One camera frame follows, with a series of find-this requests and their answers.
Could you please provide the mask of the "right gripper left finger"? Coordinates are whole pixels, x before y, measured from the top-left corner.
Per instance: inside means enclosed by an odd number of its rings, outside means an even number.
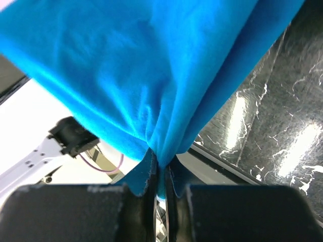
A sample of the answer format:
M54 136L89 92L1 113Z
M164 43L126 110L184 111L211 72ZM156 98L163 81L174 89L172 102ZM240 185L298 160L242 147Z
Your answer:
M1 211L1 241L155 241L157 160L115 184L22 186Z

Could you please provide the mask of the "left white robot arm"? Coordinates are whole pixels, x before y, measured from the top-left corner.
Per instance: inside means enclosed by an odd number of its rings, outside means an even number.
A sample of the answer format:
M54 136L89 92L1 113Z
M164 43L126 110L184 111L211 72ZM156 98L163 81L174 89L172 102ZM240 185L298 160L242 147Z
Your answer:
M1 201L16 188L36 184L62 166L65 157L75 158L99 143L99 138L69 116L57 122L30 154L1 174Z

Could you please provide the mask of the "blue t shirt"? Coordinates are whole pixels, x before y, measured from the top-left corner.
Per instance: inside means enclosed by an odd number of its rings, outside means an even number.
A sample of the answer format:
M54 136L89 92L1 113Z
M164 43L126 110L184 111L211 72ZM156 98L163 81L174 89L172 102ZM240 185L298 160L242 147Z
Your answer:
M186 152L303 1L14 1L1 54L124 155Z

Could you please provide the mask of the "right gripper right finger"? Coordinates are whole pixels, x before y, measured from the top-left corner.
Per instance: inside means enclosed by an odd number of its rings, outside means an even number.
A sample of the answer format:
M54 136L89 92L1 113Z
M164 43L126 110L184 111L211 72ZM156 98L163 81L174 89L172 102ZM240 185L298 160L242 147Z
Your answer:
M293 188L207 185L178 158L166 167L165 186L169 241L322 241Z

